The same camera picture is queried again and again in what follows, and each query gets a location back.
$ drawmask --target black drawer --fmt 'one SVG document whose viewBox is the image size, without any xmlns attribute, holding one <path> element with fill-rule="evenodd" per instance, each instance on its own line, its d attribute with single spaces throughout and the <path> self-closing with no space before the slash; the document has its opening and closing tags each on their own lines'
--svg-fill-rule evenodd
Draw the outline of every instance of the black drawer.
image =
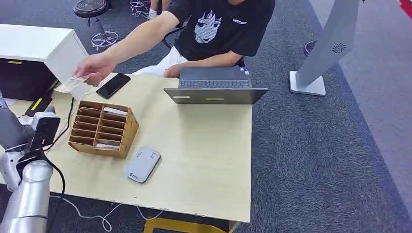
<svg viewBox="0 0 412 233">
<path fill-rule="evenodd" d="M 0 58 L 0 90 L 4 98 L 34 101 L 56 82 L 43 62 Z"/>
</svg>

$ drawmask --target laptop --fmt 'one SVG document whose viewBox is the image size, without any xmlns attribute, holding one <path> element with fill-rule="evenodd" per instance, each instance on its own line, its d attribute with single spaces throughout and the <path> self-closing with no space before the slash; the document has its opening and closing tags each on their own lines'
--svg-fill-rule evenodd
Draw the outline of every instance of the laptop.
<svg viewBox="0 0 412 233">
<path fill-rule="evenodd" d="M 255 104 L 267 88 L 253 88 L 243 67 L 185 67 L 179 88 L 164 91 L 176 104 Z"/>
</svg>

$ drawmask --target smartphone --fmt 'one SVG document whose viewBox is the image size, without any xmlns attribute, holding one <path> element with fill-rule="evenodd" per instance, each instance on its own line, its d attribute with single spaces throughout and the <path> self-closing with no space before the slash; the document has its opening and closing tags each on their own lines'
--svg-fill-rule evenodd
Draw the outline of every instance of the smartphone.
<svg viewBox="0 0 412 233">
<path fill-rule="evenodd" d="M 96 93 L 99 96 L 108 100 L 129 81 L 129 76 L 122 73 L 118 73 L 115 77 L 113 77 L 105 85 L 103 85 L 99 90 L 97 90 Z"/>
</svg>

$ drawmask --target white stand base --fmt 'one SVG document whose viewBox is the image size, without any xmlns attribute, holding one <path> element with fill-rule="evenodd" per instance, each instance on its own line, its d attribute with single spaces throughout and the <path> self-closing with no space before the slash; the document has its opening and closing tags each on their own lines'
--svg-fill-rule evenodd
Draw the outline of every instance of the white stand base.
<svg viewBox="0 0 412 233">
<path fill-rule="evenodd" d="M 296 86 L 296 73 L 297 71 L 290 72 L 291 92 L 315 96 L 326 95 L 325 84 L 322 76 L 319 76 L 319 78 L 313 81 L 309 86 L 301 88 Z"/>
</svg>

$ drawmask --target graphic print on t-shirt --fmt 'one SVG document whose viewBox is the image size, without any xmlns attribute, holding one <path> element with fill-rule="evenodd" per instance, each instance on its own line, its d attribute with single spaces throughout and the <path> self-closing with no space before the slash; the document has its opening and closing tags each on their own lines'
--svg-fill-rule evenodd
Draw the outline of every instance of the graphic print on t-shirt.
<svg viewBox="0 0 412 233">
<path fill-rule="evenodd" d="M 197 20 L 194 28 L 194 37 L 199 44 L 207 44 L 212 41 L 218 32 L 220 24 L 222 23 L 222 17 L 216 19 L 216 15 L 213 10 L 206 16 L 206 11 L 203 16 Z"/>
</svg>

